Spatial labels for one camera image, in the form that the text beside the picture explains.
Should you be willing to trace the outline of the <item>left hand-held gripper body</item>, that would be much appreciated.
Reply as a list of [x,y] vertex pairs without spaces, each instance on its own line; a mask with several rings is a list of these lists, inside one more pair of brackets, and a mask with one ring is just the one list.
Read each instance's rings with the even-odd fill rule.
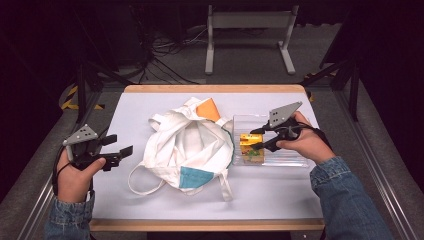
[[105,158],[103,171],[110,171],[113,167],[118,167],[122,160],[120,152],[101,154],[100,150],[103,147],[100,145],[101,138],[100,134],[85,124],[65,139],[63,146],[67,150],[71,165],[79,170],[84,170],[95,160]]

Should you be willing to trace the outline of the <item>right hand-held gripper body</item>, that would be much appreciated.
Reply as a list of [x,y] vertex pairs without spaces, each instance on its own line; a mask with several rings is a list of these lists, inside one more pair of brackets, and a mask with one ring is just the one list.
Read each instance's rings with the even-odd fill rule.
[[263,147],[271,152],[279,150],[276,145],[278,141],[296,140],[301,133],[300,125],[293,117],[293,113],[302,105],[301,101],[297,101],[279,108],[275,108],[269,112],[269,120],[263,126],[264,131],[274,131],[276,136],[263,143]]

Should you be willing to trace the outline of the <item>yellow box with green print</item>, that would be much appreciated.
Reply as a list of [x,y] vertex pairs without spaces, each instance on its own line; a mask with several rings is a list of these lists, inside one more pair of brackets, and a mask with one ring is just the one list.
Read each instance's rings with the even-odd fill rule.
[[247,163],[262,164],[265,160],[263,149],[254,149],[253,145],[263,141],[262,134],[242,133],[240,135],[240,152]]

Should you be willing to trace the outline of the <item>clear plastic tray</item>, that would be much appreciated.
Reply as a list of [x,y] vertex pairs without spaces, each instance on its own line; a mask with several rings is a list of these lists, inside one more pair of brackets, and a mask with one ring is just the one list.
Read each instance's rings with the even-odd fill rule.
[[[242,159],[240,152],[240,135],[242,133],[250,133],[251,130],[257,129],[266,125],[268,121],[267,115],[234,115],[233,116],[233,141],[235,144],[234,165],[249,165],[249,166],[284,166],[284,167],[308,167],[309,162],[306,158],[293,150],[280,149],[271,152],[264,150],[264,162],[262,164],[247,163]],[[273,131],[266,131],[263,135],[263,143],[276,136]]]

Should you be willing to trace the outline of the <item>white green orange tote bag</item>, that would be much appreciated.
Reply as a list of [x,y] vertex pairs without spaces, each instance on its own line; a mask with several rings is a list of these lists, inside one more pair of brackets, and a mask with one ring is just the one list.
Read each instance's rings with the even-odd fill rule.
[[211,98],[192,97],[181,107],[155,114],[149,124],[155,132],[149,137],[139,165],[187,195],[199,193],[217,178],[223,199],[233,199],[228,168],[235,146],[226,126],[231,121],[220,115]]

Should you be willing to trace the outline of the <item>person's right hand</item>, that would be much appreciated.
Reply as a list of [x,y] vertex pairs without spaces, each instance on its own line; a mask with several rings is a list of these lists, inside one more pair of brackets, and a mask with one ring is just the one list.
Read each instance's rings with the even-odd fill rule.
[[302,130],[297,140],[281,140],[276,143],[276,146],[294,150],[315,164],[321,164],[336,156],[333,150],[311,129]]

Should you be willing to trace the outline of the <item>person's left hand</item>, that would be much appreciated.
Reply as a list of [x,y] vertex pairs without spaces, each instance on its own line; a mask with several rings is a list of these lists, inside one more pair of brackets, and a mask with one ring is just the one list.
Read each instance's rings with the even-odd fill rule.
[[63,150],[57,165],[57,198],[67,203],[82,203],[90,188],[92,177],[105,165],[106,160],[99,158],[86,169],[79,170],[69,163],[67,151]]

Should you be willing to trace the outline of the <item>yellow black hazard tape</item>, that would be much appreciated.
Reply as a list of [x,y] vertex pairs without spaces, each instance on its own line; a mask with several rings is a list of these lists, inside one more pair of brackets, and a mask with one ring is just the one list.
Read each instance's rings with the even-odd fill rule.
[[78,104],[73,104],[72,100],[74,98],[74,95],[77,93],[78,87],[73,85],[69,92],[66,95],[66,98],[64,100],[64,102],[61,104],[61,109],[65,110],[65,109],[71,109],[71,110],[78,110],[79,109],[79,105]]

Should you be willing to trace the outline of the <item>black tripod stand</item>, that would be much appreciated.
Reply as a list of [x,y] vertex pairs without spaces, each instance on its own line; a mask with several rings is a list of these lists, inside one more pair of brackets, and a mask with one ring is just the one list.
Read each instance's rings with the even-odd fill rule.
[[102,73],[113,81],[123,86],[131,85],[131,82],[122,76],[106,69],[91,61],[82,61],[77,68],[77,95],[78,95],[78,118],[76,122],[83,124],[95,105],[101,90],[103,81],[98,76]]
[[343,60],[332,64],[318,73],[309,73],[300,82],[303,87],[324,78],[331,77],[330,87],[332,90],[341,91],[347,83],[350,83],[348,110],[354,121],[357,117],[357,100],[359,93],[359,67],[356,60]]

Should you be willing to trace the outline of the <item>white table mat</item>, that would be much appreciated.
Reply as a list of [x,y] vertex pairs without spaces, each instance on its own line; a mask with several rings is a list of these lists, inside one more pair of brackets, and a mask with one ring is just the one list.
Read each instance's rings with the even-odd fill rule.
[[127,146],[133,154],[109,172],[94,178],[96,219],[130,220],[258,220],[320,218],[319,199],[311,190],[309,172],[314,167],[232,166],[228,181],[233,199],[222,197],[214,179],[199,193],[189,196],[169,185],[140,196],[132,192],[149,190],[160,182],[150,171],[135,166],[143,159],[153,129],[148,119],[182,106],[192,97],[214,100],[221,115],[260,114],[301,101],[300,111],[313,123],[314,112],[303,94],[289,93],[124,93],[113,115],[109,132],[118,142],[103,148],[116,152]]

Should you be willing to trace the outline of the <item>white metal stand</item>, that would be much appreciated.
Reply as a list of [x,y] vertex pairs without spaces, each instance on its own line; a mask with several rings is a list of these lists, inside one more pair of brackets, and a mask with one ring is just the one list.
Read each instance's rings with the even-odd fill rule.
[[294,64],[288,51],[292,31],[298,16],[299,6],[294,5],[284,11],[254,11],[254,12],[219,12],[213,6],[208,6],[207,33],[208,45],[205,61],[205,73],[211,75],[214,66],[214,30],[235,28],[274,28],[284,29],[284,39],[278,42],[279,51],[283,58],[286,71],[289,75],[296,73]]

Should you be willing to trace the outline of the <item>aluminium rail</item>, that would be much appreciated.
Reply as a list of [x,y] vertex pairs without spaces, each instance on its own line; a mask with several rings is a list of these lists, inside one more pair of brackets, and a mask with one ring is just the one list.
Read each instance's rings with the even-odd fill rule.
[[366,139],[360,124],[355,122],[351,117],[349,110],[349,103],[347,97],[341,91],[333,92],[345,118],[348,121],[349,127],[352,129],[356,140],[359,142],[362,153],[364,154],[364,161],[367,168],[374,180],[374,183],[384,201],[384,204],[393,220],[398,233],[402,240],[419,240],[415,231],[412,228],[407,216],[405,215],[401,204],[395,194],[394,189],[387,180],[383,169],[378,163],[378,159],[374,154],[371,145]]
[[[87,110],[82,122],[91,114]],[[53,166],[59,155],[63,140],[79,129],[83,123],[77,122],[78,111],[66,110],[43,140],[34,156],[25,167],[15,184],[17,197],[22,198],[22,217],[18,236],[13,240],[38,240],[43,238],[45,215],[48,213],[53,194],[51,180]]]

